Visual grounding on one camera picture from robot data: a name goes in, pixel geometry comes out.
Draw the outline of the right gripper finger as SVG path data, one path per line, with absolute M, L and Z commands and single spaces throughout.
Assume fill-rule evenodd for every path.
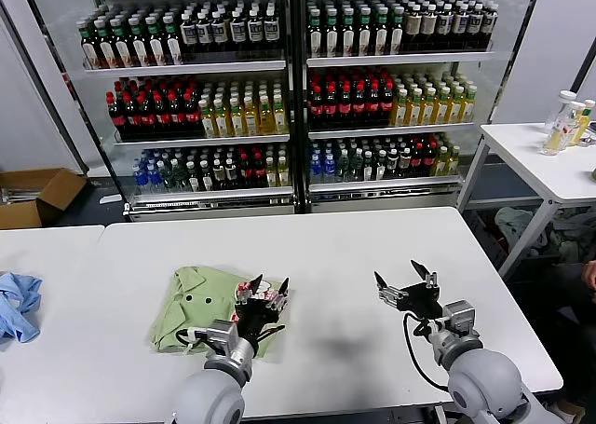
M 430 272 L 423 264 L 418 263 L 414 260 L 411 261 L 413 269 L 419 275 L 419 277 L 426 283 L 427 288 L 437 288 L 437 273 Z
M 373 274 L 379 298 L 387 305 L 391 307 L 399 307 L 409 297 L 407 292 L 394 286 L 389 286 L 377 271 L 374 271 Z

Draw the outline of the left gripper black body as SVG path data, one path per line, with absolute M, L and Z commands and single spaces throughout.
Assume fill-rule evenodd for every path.
M 250 300 L 247 305 L 235 305 L 237 332 L 253 346 L 280 331 L 276 325 L 280 311 L 271 309 L 271 299 Z

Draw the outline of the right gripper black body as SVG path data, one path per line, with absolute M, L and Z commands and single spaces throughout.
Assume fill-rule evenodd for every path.
M 398 310 L 412 312 L 419 319 L 436 320 L 442 316 L 442 306 L 439 303 L 440 287 L 428 287 L 420 282 L 401 288 L 404 296 L 398 300 Z

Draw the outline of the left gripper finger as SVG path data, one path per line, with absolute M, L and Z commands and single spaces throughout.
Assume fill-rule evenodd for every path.
M 286 278 L 278 288 L 277 293 L 271 299 L 271 309 L 275 311 L 282 311 L 288 301 L 288 287 L 289 279 Z
M 236 305 L 247 305 L 250 300 L 264 300 L 264 292 L 260 290 L 263 275 L 253 280 L 244 281 L 236 289 Z

